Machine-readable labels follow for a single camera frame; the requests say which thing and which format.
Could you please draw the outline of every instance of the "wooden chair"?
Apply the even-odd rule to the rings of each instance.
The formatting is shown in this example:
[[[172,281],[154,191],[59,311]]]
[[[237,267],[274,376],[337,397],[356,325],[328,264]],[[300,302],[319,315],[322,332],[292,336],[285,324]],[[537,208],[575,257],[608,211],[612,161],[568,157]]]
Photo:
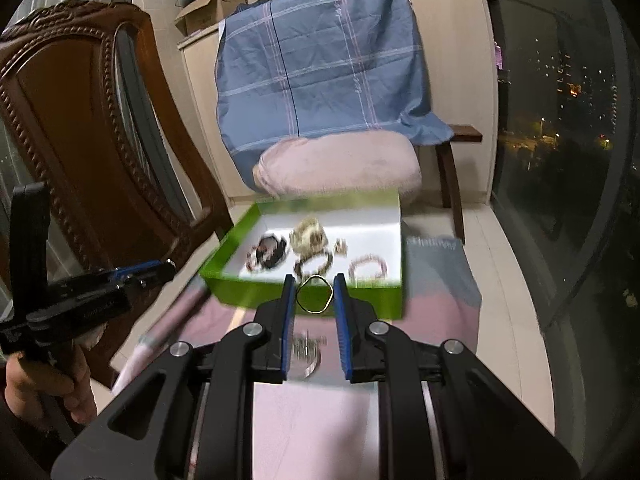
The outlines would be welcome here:
[[[202,203],[187,222],[172,211],[127,139],[116,97],[116,32],[134,34],[146,90]],[[170,258],[178,268],[233,223],[220,188],[187,133],[162,72],[150,17],[126,3],[70,0],[32,12],[0,35],[0,116],[30,173],[50,190],[52,213],[86,269]],[[0,271],[9,283],[5,258]],[[109,323],[87,355],[107,386],[111,357],[159,289]]]
[[[453,138],[436,145],[436,160],[440,174],[440,192],[442,206],[450,208],[453,214],[453,229],[457,238],[465,243],[465,224],[462,218],[462,200],[458,185],[458,172],[453,159],[452,142],[482,142],[482,134],[468,124],[452,124]]]

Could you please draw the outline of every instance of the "pillow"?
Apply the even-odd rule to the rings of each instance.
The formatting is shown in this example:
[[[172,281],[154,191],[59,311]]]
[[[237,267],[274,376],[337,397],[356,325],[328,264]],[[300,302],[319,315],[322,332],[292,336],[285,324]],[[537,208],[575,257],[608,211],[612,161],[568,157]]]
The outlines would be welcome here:
[[[281,140],[260,156],[254,180],[274,197],[391,187],[407,199],[422,187],[413,145],[387,130]]]

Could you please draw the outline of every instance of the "blue plaid cloth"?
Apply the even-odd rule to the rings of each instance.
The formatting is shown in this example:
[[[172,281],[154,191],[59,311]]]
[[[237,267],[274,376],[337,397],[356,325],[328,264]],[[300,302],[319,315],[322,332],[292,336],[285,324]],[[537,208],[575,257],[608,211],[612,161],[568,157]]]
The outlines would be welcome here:
[[[225,20],[218,124],[242,179],[287,137],[393,130],[439,144],[409,0],[271,0]]]

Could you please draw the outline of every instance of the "metal screw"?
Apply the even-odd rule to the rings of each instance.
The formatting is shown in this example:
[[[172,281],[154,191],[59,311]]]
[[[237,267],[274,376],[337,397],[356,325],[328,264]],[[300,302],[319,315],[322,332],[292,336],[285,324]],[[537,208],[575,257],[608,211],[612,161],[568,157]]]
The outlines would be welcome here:
[[[448,339],[444,342],[444,349],[449,354],[457,355],[462,353],[462,351],[465,349],[465,346],[457,339]]]
[[[184,341],[178,341],[169,348],[169,354],[174,357],[182,357],[189,351],[189,344]]]
[[[260,323],[247,323],[242,327],[242,331],[248,336],[258,335],[262,332],[262,325]]]
[[[375,335],[385,335],[389,332],[389,325],[384,321],[374,321],[369,325],[369,331]]]

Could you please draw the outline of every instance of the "human hand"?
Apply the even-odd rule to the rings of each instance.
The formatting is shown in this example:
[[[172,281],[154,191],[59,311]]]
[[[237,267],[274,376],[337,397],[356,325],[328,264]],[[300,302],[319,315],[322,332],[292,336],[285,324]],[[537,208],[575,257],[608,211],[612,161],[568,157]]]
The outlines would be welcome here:
[[[29,361],[20,352],[6,363],[4,399],[12,413],[40,430],[50,430],[39,393],[62,397],[71,418],[88,424],[97,416],[89,367],[80,346],[74,347],[73,379],[53,366]]]

